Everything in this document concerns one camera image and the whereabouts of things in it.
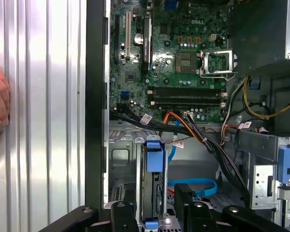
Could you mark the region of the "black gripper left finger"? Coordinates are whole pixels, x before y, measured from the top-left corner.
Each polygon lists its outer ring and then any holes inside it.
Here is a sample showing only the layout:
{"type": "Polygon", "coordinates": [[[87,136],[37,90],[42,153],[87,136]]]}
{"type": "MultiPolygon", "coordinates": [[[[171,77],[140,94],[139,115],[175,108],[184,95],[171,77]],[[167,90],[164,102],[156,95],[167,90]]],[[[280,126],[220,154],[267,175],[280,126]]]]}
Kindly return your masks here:
{"type": "Polygon", "coordinates": [[[111,202],[102,211],[80,206],[47,225],[42,232],[137,232],[139,230],[131,204],[111,202]]]}

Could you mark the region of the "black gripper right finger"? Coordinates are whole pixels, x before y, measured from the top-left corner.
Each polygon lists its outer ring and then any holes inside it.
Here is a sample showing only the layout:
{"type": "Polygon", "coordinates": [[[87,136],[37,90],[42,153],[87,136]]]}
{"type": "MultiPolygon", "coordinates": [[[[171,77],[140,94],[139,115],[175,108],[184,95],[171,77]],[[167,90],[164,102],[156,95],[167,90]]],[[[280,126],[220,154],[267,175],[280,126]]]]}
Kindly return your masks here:
{"type": "Polygon", "coordinates": [[[222,212],[211,204],[195,201],[188,184],[174,185],[174,209],[183,232],[286,232],[287,229],[237,205],[222,212]]]}

